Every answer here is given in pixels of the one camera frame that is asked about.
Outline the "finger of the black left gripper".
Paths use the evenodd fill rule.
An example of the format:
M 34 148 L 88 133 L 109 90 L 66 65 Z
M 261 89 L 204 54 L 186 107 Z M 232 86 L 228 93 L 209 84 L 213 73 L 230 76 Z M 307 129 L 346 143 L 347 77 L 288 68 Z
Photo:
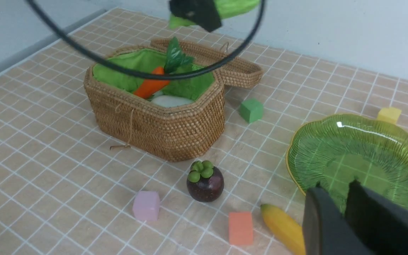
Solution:
M 213 0 L 170 0 L 169 28 L 197 25 L 207 32 L 222 27 L 222 19 Z

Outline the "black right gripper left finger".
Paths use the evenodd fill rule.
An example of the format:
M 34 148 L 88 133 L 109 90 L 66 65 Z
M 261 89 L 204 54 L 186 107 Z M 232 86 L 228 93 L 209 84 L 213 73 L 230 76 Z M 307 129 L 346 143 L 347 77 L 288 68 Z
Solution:
M 306 192 L 302 233 L 307 255 L 371 254 L 321 187 Z

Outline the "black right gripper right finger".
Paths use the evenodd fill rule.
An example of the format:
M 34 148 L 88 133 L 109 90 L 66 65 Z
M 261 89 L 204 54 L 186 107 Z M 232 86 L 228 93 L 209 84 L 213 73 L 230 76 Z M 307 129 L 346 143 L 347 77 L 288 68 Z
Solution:
M 358 181 L 349 184 L 345 219 L 376 255 L 408 255 L 408 210 Z

